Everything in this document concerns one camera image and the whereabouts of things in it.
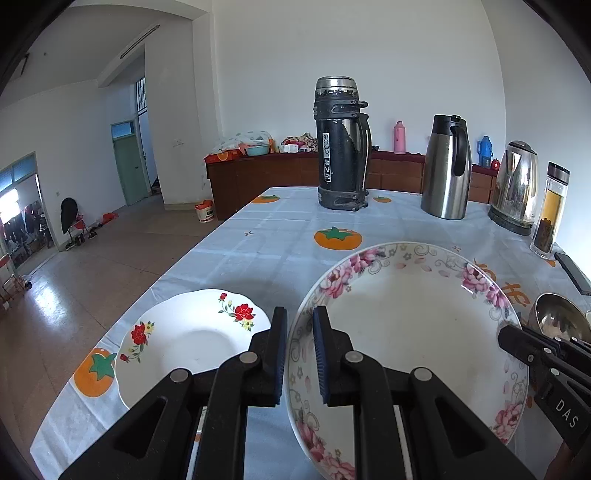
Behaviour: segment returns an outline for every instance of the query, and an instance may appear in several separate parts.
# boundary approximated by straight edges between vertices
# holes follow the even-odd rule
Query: red flower pattern
[[[148,344],[148,338],[146,337],[146,334],[144,332],[145,325],[143,323],[140,323],[139,325],[136,325],[134,327],[133,331],[131,332],[131,338],[133,339],[136,345]]]
[[[254,316],[252,315],[252,307],[248,306],[248,303],[243,303],[234,309],[234,321],[240,322],[240,320],[252,320]]]

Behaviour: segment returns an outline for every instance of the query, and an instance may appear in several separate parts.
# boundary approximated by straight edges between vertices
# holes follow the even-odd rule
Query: table
[[[576,290],[560,264],[536,257],[529,238],[511,233],[487,217],[487,205],[469,202],[460,221],[442,220],[420,209],[420,195],[371,190],[369,206],[359,212],[322,208],[314,187],[275,187],[250,203],[172,266],[113,325],[97,347],[117,352],[140,315],[172,296],[201,288],[241,293],[269,318],[287,308],[290,322],[315,281],[348,253],[317,245],[321,229],[351,229],[360,248],[381,242],[416,241],[452,249],[483,268],[527,318],[536,297],[559,293],[583,312],[591,297]],[[99,397],[82,394],[71,378],[58,395],[31,445],[39,470],[54,480],[124,413],[116,381]],[[560,437],[528,397],[511,448],[542,478]],[[304,456],[287,418],[285,402],[275,408],[250,408],[246,436],[246,479],[320,478]]]

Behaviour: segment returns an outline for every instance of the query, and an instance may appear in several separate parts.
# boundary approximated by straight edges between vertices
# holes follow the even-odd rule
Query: white plate
[[[318,385],[311,312],[326,305],[333,328],[383,366],[430,368],[504,443],[525,401],[528,369],[498,345],[498,329],[519,326],[499,287],[454,252],[391,243],[331,268],[300,305],[288,339],[284,389],[292,428],[327,479],[353,480],[351,407],[328,408]]]
[[[248,350],[269,318],[243,295],[199,290],[177,295],[145,312],[121,343],[115,361],[119,396],[131,408],[175,368],[217,368]]]

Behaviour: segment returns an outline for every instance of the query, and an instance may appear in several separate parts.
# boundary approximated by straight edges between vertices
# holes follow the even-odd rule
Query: plastic bag
[[[237,133],[231,137],[222,138],[213,148],[211,154],[221,153],[226,150],[240,150],[241,147],[257,147],[259,145],[270,145],[272,138],[269,132],[259,130],[255,132]]]

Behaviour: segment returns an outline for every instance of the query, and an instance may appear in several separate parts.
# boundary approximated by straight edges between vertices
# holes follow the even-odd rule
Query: glass tea bottle
[[[530,250],[542,258],[550,258],[552,246],[560,227],[566,191],[569,188],[570,172],[556,163],[548,163],[546,191],[538,225]]]

